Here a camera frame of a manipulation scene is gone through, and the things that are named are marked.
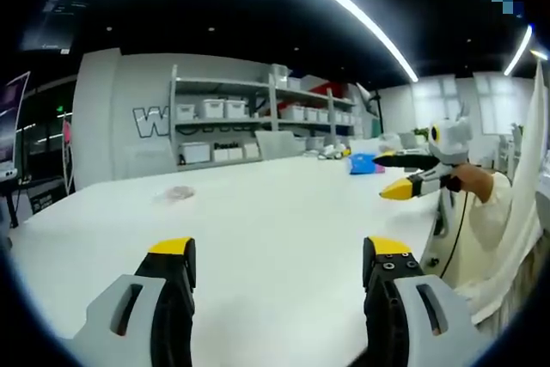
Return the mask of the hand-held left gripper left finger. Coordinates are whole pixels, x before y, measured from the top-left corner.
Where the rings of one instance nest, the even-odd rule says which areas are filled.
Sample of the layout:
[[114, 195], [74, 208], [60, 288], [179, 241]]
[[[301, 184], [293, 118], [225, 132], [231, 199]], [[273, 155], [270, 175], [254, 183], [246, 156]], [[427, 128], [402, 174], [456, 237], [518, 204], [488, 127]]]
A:
[[70, 352], [83, 366], [190, 366], [195, 288], [195, 240], [158, 242], [89, 304]]

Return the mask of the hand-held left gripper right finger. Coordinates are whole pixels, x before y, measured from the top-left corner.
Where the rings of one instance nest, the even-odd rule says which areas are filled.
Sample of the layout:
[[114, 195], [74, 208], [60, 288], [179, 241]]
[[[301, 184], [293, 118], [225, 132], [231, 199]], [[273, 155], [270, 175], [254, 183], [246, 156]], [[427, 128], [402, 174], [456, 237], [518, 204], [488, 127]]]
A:
[[465, 300], [404, 243], [364, 239], [364, 366], [471, 366], [484, 351]]

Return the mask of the person's right hand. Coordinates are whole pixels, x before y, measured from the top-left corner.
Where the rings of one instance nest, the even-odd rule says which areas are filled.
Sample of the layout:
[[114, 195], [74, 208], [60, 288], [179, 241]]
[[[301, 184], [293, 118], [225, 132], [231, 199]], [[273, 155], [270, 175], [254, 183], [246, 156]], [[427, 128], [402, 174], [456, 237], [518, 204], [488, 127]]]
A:
[[483, 169], [471, 163], [463, 163], [452, 170], [446, 188], [453, 192], [477, 193], [483, 186], [484, 176]]

